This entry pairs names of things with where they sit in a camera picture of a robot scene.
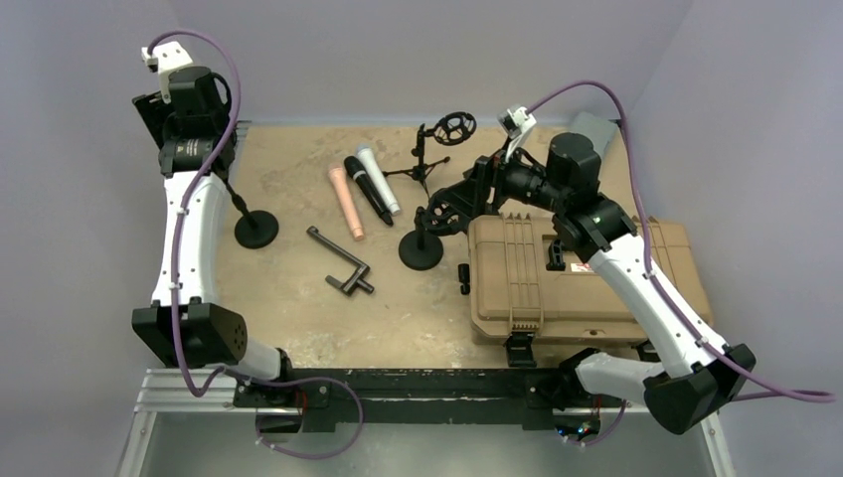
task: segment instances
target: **gray wall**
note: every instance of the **gray wall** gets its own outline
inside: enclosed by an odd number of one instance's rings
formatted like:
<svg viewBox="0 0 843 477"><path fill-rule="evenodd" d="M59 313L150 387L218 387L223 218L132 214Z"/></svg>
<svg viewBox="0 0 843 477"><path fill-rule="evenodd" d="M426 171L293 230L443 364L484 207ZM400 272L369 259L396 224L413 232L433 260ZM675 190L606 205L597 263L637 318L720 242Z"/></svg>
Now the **gray wall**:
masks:
<svg viewBox="0 0 843 477"><path fill-rule="evenodd" d="M132 334L163 242L156 149L130 100L161 0L0 15L0 475L110 475L143 370Z"/></svg>
<svg viewBox="0 0 843 477"><path fill-rule="evenodd" d="M213 32L238 59L244 117L372 122L458 109L493 119L583 79L607 81L632 104L691 0L171 3L182 26ZM613 114L587 89L542 114L584 108Z"/></svg>
<svg viewBox="0 0 843 477"><path fill-rule="evenodd" d="M632 114L649 212L687 224L758 373L843 391L843 4L697 1ZM843 405L735 403L739 475L839 475Z"/></svg>

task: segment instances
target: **black clamp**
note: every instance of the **black clamp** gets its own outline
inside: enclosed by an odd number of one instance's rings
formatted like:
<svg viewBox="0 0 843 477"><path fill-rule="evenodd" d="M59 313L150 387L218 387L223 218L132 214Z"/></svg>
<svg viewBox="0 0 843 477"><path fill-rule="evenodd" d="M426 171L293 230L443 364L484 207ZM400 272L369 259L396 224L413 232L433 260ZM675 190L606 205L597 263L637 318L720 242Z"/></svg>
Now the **black clamp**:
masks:
<svg viewBox="0 0 843 477"><path fill-rule="evenodd" d="M645 363L659 363L661 359L656 353L656 348L647 340L632 347L638 353L638 360Z"/></svg>
<svg viewBox="0 0 843 477"><path fill-rule="evenodd" d="M506 363L510 368L535 368L533 358L534 333L516 332L509 335L504 343Z"/></svg>
<svg viewBox="0 0 843 477"><path fill-rule="evenodd" d="M456 276L459 279L459 293L462 295L471 293L471 268L468 263L456 266Z"/></svg>
<svg viewBox="0 0 843 477"><path fill-rule="evenodd" d="M330 248L334 251L334 253L342 256L346 260L354 263L357 265L357 269L354 270L354 273L351 274L349 279L345 280L345 282L341 282L340 280L334 278L331 275L325 277L325 281L330 283L334 288L342 291L347 296L351 296L355 289L360 287L366 293L372 294L375 291L375 287L370 285L366 280L363 278L369 273L369 265L363 262L360 258L352 255L349 253L345 248L341 247L340 245L334 243L333 241L326 238L324 235L319 233L319 229L314 226L310 226L307 228L307 234L316 241L322 243L326 247Z"/></svg>
<svg viewBox="0 0 843 477"><path fill-rule="evenodd" d="M551 240L548 245L548 264L546 266L548 271L565 271L565 256L563 255L565 248L562 246L562 241L558 238Z"/></svg>

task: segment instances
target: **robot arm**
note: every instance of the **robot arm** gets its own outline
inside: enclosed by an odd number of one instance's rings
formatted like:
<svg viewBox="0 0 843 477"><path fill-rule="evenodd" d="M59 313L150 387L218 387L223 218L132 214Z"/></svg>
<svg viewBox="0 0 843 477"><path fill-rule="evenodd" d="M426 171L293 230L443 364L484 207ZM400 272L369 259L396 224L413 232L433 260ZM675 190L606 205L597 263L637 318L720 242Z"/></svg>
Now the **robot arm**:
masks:
<svg viewBox="0 0 843 477"><path fill-rule="evenodd" d="M550 144L546 164L513 143L523 143L535 120L511 108L501 123L509 138L492 157L481 157L465 179L430 198L422 222L436 235L465 232L482 214L496 214L509 199L554 213L563 246L602 277L629 308L652 342L661 363L641 363L586 350L561 364L561 392L589 393L644 403L666 429L681 434L732 400L745 379L706 352L650 282L642 262L644 241L630 217L598 191L600 157L591 141L567 132ZM526 157L529 163L522 162ZM494 190L491 203L489 198ZM756 359L745 345L730 347L694 312L656 263L668 294L703 340L751 370Z"/></svg>
<svg viewBox="0 0 843 477"><path fill-rule="evenodd" d="M227 204L229 168L235 158L233 136L211 171L200 178L186 210L182 197L196 171L220 140L229 120L216 81L221 77L193 64L178 42L155 48L143 60L159 76L161 90L133 100L160 153L158 162L167 198L167 226L158 281L150 306L132 312L132 328L167 366L174 357L172 307L181 315L180 330L190 368L227 365L241 375L262 380L282 377L285 354L248 336L243 317L219 303L215 277L217 237ZM176 220L184 214L179 247L179 276L172 276L170 256ZM172 303L171 286L179 286Z"/></svg>

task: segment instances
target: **tripod stand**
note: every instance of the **tripod stand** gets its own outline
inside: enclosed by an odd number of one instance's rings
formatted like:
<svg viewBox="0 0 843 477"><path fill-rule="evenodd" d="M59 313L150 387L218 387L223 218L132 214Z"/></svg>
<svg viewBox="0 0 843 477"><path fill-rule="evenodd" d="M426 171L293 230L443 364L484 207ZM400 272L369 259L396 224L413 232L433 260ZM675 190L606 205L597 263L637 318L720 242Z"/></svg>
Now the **tripod stand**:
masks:
<svg viewBox="0 0 843 477"><path fill-rule="evenodd" d="M419 126L416 131L416 147L410 151L413 157L419 159L419 163L410 169L401 169L399 171L385 172L384 177L393 176L395 174L405 174L414 181L421 184L424 188L424 193L430 197L430 192L427 190L427 176L430 175L433 168L439 164L446 164L450 161L450 156L445 156L436 162L429 164L424 163L424 143L432 137L437 143L443 146L455 146L461 144L466 139L474 134L477 129L477 121L470 113L467 112L452 112L451 114L440 119L431 129L425 129L424 124Z"/></svg>

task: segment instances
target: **pink microphone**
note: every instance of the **pink microphone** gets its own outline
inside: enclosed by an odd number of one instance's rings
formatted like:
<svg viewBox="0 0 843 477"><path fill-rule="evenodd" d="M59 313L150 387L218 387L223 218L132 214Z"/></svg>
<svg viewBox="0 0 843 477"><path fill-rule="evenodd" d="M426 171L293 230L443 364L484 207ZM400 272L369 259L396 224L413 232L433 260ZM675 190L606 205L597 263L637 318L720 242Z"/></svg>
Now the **pink microphone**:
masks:
<svg viewBox="0 0 843 477"><path fill-rule="evenodd" d="M351 231L351 236L354 237L354 240L362 240L363 225L360 223L360 217L357 216L357 208L354 207L354 201L351 199L351 191L348 190L348 181L342 164L331 164L328 167L328 177L331 179L334 190L337 192L337 199L340 200L340 206L343 208L345 222L348 223L348 230Z"/></svg>

